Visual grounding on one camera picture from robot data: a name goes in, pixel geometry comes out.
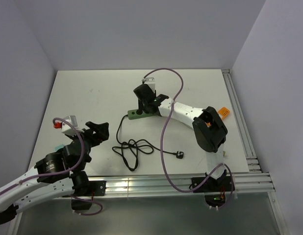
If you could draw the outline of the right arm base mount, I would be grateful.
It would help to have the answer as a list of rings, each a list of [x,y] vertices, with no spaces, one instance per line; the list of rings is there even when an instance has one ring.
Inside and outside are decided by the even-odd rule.
[[[208,180],[193,193],[212,193],[205,195],[205,202],[209,207],[218,209],[224,206],[235,191],[234,182],[231,176],[227,176],[227,171],[224,170],[220,178],[214,179],[209,177]]]

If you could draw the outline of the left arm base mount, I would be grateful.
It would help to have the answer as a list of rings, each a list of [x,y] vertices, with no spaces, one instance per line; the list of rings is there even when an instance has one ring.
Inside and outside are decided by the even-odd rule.
[[[84,216],[87,215],[95,215],[100,213],[103,210],[103,206],[101,203],[94,201],[95,196],[104,196],[105,195],[105,189],[106,189],[106,181],[100,180],[100,181],[91,181],[90,187],[87,190],[86,194],[84,196],[90,197],[90,199],[71,199],[71,208],[73,212],[77,214],[81,214]],[[86,211],[90,210],[91,206],[95,204],[99,206],[99,210],[97,212],[90,212],[86,213]]]

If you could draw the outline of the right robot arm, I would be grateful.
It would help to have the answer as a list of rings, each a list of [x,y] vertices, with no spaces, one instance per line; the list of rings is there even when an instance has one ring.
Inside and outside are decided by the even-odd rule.
[[[224,184],[227,170],[224,165],[224,143],[228,130],[218,112],[211,106],[196,108],[188,106],[167,95],[156,93],[150,85],[142,84],[135,88],[135,95],[143,111],[149,114],[177,120],[190,127],[199,147],[206,152],[207,186],[213,191]]]

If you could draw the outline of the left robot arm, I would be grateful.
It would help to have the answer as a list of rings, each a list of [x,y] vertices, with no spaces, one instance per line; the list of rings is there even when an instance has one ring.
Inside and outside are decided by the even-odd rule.
[[[75,116],[54,118],[53,126],[71,139],[71,143],[47,154],[26,173],[0,188],[0,225],[13,220],[17,214],[58,197],[70,197],[72,209],[85,215],[96,191],[103,195],[105,182],[96,186],[85,172],[91,162],[91,149],[109,139],[109,124],[86,122],[79,129]]]

